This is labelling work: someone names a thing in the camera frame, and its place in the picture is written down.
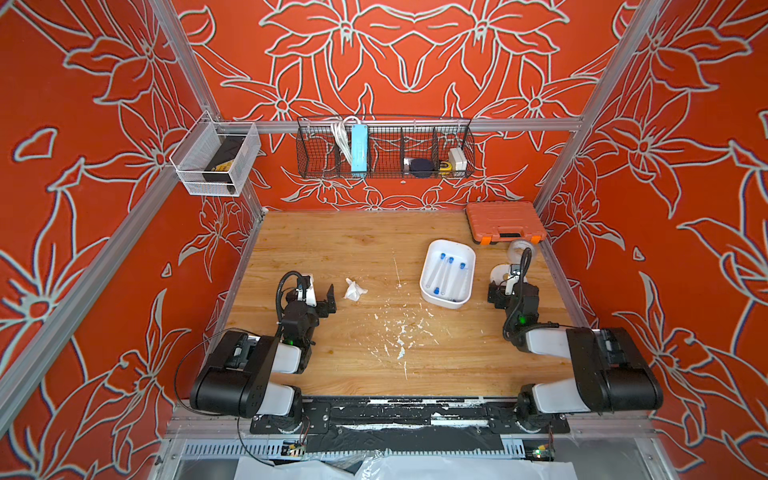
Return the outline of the white wipe tissue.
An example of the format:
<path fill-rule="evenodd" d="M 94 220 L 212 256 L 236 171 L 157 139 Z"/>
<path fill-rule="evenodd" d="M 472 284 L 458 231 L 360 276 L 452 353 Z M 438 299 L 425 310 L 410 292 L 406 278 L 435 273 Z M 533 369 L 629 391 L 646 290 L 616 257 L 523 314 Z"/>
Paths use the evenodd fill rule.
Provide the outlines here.
<path fill-rule="evenodd" d="M 344 294 L 344 298 L 353 302 L 358 302 L 361 297 L 368 293 L 368 290 L 361 287 L 356 281 L 346 278 L 347 290 Z"/>

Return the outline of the test tube blue cap pair-right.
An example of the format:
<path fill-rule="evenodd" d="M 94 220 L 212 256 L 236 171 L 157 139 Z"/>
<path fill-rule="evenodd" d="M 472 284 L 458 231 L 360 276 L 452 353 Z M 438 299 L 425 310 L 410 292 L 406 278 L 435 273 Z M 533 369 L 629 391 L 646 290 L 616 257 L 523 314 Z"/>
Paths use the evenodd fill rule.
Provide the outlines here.
<path fill-rule="evenodd" d="M 455 290 L 461 290 L 463 282 L 464 282 L 464 278 L 466 276 L 466 273 L 467 273 L 467 264 L 462 262 L 459 265 L 459 270 L 458 270 L 458 272 L 456 274 L 456 277 L 455 277 L 455 280 L 454 280 L 454 289 Z"/>

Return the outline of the test tube blue cap pair-left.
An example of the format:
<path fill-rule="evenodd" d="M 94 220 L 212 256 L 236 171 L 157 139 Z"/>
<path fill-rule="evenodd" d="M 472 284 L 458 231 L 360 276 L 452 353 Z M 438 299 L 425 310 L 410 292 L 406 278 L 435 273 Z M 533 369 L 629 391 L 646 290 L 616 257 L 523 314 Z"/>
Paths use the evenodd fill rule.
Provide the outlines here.
<path fill-rule="evenodd" d="M 452 265 L 454 263 L 455 257 L 451 256 L 448 259 L 448 263 L 446 265 L 445 273 L 443 274 L 443 282 L 447 281 L 447 278 L 451 272 Z"/>

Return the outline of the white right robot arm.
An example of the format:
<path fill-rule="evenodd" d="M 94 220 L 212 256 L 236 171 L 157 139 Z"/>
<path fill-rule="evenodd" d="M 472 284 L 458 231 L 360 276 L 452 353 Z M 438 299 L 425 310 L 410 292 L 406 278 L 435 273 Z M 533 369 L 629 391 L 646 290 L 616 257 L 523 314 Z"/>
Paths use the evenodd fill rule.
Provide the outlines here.
<path fill-rule="evenodd" d="M 592 329 L 539 319 L 539 289 L 509 280 L 491 282 L 488 302 L 505 313 L 503 338 L 517 350 L 570 362 L 572 376 L 527 384 L 517 395 L 516 422 L 536 431 L 562 414 L 652 411 L 662 387 L 624 328 Z"/>

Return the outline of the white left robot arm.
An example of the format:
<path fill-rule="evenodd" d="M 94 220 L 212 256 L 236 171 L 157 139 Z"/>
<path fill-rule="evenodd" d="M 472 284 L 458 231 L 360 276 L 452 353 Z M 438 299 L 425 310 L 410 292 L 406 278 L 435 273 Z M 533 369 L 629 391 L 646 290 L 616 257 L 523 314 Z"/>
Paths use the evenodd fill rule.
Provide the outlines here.
<path fill-rule="evenodd" d="M 225 332 L 192 385 L 190 408 L 238 418 L 269 416 L 299 421 L 300 389 L 275 383 L 271 376 L 303 373 L 311 359 L 316 328 L 336 311 L 333 287 L 322 300 L 297 287 L 287 295 L 279 333 L 257 336 L 241 330 Z"/>

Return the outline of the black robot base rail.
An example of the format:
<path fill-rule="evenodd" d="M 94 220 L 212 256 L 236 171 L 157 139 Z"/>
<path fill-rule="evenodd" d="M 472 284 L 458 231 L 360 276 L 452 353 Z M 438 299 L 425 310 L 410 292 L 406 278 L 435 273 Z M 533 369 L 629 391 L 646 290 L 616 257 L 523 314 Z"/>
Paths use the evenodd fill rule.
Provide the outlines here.
<path fill-rule="evenodd" d="M 296 435 L 308 453 L 498 453 L 503 437 L 568 434 L 563 414 L 518 418 L 503 397 L 309 396 L 297 415 L 261 416 L 252 434 Z"/>

